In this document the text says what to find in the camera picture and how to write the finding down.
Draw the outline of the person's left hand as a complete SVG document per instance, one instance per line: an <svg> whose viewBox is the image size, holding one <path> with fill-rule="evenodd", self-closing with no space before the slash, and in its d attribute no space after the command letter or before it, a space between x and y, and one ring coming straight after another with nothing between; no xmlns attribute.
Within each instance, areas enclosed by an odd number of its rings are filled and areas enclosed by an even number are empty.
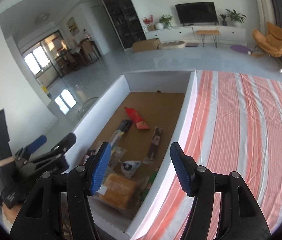
<svg viewBox="0 0 282 240"><path fill-rule="evenodd" d="M10 228L17 218L19 211L21 210L21 204L15 204L11 209L7 207L5 203L2 203L2 220L4 226Z"/></svg>

